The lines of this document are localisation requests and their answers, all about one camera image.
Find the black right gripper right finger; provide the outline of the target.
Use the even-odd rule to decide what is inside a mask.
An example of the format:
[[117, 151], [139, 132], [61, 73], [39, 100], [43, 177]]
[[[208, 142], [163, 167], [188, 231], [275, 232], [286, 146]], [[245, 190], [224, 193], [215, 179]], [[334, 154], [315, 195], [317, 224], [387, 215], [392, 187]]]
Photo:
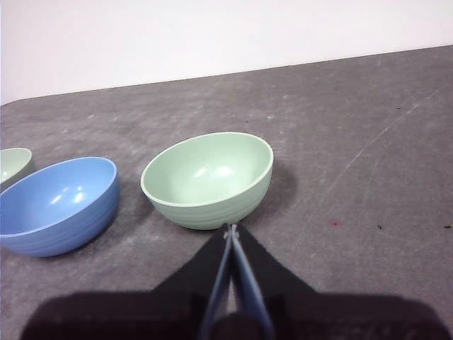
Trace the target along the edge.
[[320, 293], [232, 227], [238, 306], [270, 339], [451, 339], [429, 305], [397, 295]]

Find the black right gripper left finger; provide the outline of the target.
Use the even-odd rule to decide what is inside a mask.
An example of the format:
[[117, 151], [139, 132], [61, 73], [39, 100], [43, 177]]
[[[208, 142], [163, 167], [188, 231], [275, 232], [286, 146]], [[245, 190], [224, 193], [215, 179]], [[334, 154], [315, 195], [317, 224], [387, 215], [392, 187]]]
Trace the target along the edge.
[[196, 339], [219, 291], [229, 226], [152, 290], [78, 292], [49, 299], [22, 339]]

